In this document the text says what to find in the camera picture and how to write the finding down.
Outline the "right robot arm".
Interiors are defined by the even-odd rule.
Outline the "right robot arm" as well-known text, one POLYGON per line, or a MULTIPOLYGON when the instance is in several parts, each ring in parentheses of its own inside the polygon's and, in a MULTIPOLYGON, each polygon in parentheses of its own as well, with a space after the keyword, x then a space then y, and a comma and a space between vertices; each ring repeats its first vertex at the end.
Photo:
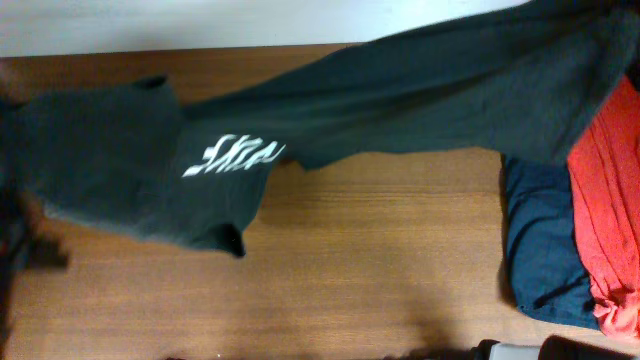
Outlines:
POLYGON ((541 345, 515 345, 483 340, 471 350, 473 360, 639 360, 632 355, 608 348, 550 336, 541 345))

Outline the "dark green Nike t-shirt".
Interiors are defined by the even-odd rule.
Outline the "dark green Nike t-shirt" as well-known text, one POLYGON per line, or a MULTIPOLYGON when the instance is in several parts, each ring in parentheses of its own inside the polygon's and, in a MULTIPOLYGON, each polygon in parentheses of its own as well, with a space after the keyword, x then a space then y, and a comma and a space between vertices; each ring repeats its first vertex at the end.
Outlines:
POLYGON ((77 224, 245 253, 266 180, 365 152, 563 163, 639 52, 625 2, 533 1, 337 51, 181 106, 165 77, 1 108, 1 195, 77 224))

